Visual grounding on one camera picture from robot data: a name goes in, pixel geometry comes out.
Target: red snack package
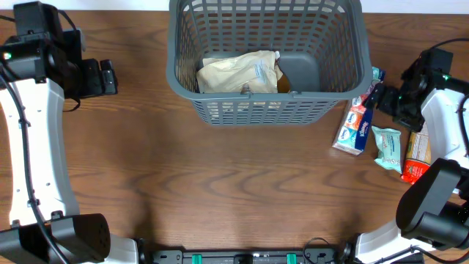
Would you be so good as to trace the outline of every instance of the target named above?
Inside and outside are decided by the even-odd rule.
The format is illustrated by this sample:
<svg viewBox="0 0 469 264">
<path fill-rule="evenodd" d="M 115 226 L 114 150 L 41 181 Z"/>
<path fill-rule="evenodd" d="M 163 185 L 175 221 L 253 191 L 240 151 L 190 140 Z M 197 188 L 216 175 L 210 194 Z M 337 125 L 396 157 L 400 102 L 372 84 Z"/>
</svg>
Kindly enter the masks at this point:
<svg viewBox="0 0 469 264">
<path fill-rule="evenodd" d="M 412 132 L 410 134 L 401 179 L 414 184 L 430 168 L 431 162 L 432 156 L 428 129 L 424 124 L 421 132 Z"/>
</svg>

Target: wood grain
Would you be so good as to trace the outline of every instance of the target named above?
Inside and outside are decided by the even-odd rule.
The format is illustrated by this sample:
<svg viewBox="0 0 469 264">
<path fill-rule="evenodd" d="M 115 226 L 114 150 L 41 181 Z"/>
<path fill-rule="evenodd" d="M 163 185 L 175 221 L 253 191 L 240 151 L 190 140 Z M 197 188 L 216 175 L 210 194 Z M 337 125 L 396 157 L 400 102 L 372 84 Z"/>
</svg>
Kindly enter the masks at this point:
<svg viewBox="0 0 469 264">
<path fill-rule="evenodd" d="M 338 243 L 395 216 L 409 185 L 374 163 L 373 135 L 358 157 L 330 147 L 343 103 L 308 126 L 210 127 L 166 83 L 167 12 L 69 15 L 86 35 L 85 58 L 112 59 L 119 78 L 118 95 L 85 100 L 64 115 L 68 171 L 81 212 L 102 213 L 113 233 L 160 248 L 293 248 L 317 236 Z M 401 72 L 422 50 L 467 37 L 468 18 L 365 15 L 372 64 L 388 71 L 389 84 L 400 85 Z M 12 24 L 0 21 L 0 40 L 12 34 Z M 451 73 L 467 79 L 469 45 L 447 48 L 458 53 Z M 408 132 L 389 117 L 376 113 L 373 123 L 401 130 L 406 147 Z M 4 230 L 12 172 L 3 119 L 0 131 Z"/>
</svg>

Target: blue label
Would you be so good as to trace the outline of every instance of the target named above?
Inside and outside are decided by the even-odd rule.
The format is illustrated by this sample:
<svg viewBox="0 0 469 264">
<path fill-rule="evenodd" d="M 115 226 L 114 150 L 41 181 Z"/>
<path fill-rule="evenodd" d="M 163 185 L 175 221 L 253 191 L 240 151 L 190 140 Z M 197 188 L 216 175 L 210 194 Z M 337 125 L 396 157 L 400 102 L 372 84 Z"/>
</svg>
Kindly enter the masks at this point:
<svg viewBox="0 0 469 264">
<path fill-rule="evenodd" d="M 386 75 L 385 70 L 381 70 L 380 68 L 373 67 L 373 79 L 384 81 L 384 77 Z"/>
<path fill-rule="evenodd" d="M 365 150 L 366 139 L 368 138 L 369 128 L 372 126 L 373 110 L 366 110 L 360 126 L 357 131 L 357 139 L 355 140 L 356 150 Z"/>
</svg>

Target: teal package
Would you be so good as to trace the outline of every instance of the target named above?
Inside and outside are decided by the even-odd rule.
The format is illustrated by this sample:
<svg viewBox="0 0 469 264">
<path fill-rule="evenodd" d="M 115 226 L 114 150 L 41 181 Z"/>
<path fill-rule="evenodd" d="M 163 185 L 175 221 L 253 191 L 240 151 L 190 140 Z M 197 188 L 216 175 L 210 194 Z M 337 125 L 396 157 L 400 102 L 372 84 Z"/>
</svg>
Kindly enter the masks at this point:
<svg viewBox="0 0 469 264">
<path fill-rule="evenodd" d="M 402 173 L 401 169 L 401 132 L 392 128 L 381 129 L 372 126 L 374 139 L 378 147 L 378 158 L 374 160 L 385 169 L 394 169 Z"/>
<path fill-rule="evenodd" d="M 343 126 L 340 130 L 339 137 L 337 142 L 343 144 L 344 146 L 355 148 L 355 140 L 357 139 L 357 131 L 354 131 L 352 128 Z"/>
<path fill-rule="evenodd" d="M 384 76 L 386 72 L 380 68 L 373 67 L 373 80 L 384 81 Z"/>
</svg>

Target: wet wipes package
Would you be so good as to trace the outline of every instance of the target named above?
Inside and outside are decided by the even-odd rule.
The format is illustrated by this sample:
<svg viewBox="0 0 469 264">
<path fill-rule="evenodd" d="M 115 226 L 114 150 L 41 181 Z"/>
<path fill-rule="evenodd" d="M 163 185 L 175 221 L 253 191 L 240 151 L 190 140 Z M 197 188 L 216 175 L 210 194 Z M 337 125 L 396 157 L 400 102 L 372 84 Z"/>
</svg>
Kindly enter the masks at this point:
<svg viewBox="0 0 469 264">
<path fill-rule="evenodd" d="M 402 173 L 401 169 L 401 131 L 392 128 L 372 127 L 376 146 L 378 147 L 378 158 L 374 160 L 385 169 L 394 169 Z"/>
</svg>

